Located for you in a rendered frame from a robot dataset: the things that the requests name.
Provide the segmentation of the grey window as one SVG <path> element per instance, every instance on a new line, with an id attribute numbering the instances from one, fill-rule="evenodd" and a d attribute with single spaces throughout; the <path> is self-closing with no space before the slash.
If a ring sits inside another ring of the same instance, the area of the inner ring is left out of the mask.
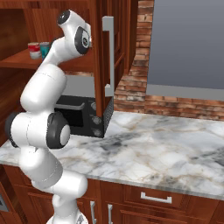
<path id="1" fill-rule="evenodd" d="M 155 0 L 146 93 L 224 101 L 224 0 Z"/>

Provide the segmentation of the wooden cabinet door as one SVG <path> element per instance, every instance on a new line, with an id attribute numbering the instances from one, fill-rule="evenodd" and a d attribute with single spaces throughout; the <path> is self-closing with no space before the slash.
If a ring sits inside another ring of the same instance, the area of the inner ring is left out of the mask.
<path id="1" fill-rule="evenodd" d="M 102 18 L 114 18 L 115 89 L 128 74 L 136 55 L 138 0 L 87 0 L 94 57 L 96 115 L 102 116 L 109 104 L 105 86 L 110 83 L 109 33 L 102 30 Z"/>

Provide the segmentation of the teal can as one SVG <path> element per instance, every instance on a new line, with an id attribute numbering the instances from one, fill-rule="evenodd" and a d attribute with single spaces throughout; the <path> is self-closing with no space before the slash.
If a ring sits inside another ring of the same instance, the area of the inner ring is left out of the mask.
<path id="1" fill-rule="evenodd" d="M 44 59 L 50 50 L 50 43 L 49 42 L 41 42 L 39 44 L 39 46 L 40 46 L 40 51 L 41 51 L 41 57 L 42 57 L 42 59 Z"/>

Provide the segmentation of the open wooden wall cabinet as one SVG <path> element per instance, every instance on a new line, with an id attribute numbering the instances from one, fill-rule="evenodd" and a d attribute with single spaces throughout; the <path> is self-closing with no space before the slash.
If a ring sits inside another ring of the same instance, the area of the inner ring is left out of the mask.
<path id="1" fill-rule="evenodd" d="M 28 44 L 61 38 L 57 17 L 68 9 L 95 18 L 88 0 L 0 0 L 0 73 L 30 77 L 41 60 L 30 58 Z"/>

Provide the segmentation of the red and white can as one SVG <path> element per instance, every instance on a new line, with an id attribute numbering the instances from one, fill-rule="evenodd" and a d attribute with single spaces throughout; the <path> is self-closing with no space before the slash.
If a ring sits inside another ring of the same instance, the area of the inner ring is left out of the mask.
<path id="1" fill-rule="evenodd" d="M 38 42 L 29 43 L 28 49 L 29 49 L 30 57 L 33 60 L 39 59 L 41 57 L 40 46 Z"/>

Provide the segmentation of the black toaster oven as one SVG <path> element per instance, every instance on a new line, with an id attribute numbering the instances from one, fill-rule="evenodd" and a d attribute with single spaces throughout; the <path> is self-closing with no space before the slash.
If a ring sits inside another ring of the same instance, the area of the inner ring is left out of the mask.
<path id="1" fill-rule="evenodd" d="M 94 134 L 95 130 L 100 130 L 104 138 L 106 130 L 109 126 L 109 122 L 114 112 L 114 98 L 108 98 L 108 106 L 103 112 L 100 124 L 95 124 L 92 118 L 96 115 L 96 110 L 91 108 L 91 103 L 95 102 L 95 98 L 81 97 L 81 96 L 68 96 L 62 95 L 56 104 L 76 105 L 79 106 L 85 102 L 85 108 L 83 110 L 71 110 L 63 108 L 55 108 L 55 111 L 59 111 L 70 126 L 71 134 L 85 137 L 98 137 Z"/>

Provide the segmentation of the wooden drawer front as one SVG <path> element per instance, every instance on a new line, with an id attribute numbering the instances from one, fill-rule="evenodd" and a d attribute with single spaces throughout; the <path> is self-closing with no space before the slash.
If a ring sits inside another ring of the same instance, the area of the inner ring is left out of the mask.
<path id="1" fill-rule="evenodd" d="M 213 216 L 216 207 L 219 204 L 217 199 L 208 199 L 198 196 L 181 194 L 176 192 L 166 192 L 150 188 L 126 185 L 125 202 L 134 206 L 162 208 L 167 211 L 174 211 L 192 217 L 209 219 Z M 141 192 L 145 192 L 147 196 L 166 199 L 172 197 L 172 203 L 166 204 L 147 199 L 141 199 Z"/>

